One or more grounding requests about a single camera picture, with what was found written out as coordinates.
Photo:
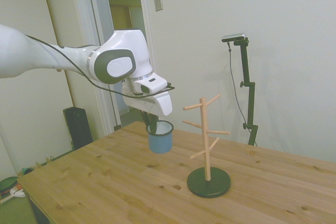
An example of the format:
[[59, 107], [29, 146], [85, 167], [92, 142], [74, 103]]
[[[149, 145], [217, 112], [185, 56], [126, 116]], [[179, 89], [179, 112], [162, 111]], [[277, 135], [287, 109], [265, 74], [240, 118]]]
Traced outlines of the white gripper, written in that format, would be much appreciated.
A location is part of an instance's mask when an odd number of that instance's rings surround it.
[[156, 133], [158, 116], [167, 116], [172, 112], [170, 94], [164, 89], [167, 87], [165, 80], [147, 79], [135, 81], [131, 85], [122, 83], [123, 100], [126, 105], [141, 110], [142, 120], [150, 133]]

